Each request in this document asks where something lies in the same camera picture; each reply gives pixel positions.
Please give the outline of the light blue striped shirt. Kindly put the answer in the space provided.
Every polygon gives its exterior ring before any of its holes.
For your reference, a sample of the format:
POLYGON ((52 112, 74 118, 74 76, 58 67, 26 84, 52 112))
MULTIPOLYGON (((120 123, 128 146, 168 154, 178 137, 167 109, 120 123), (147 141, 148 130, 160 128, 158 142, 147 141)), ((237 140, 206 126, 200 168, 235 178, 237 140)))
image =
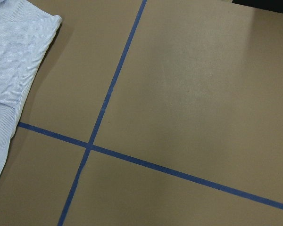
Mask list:
POLYGON ((62 23, 26 0, 0 0, 0 176, 28 93, 62 23))

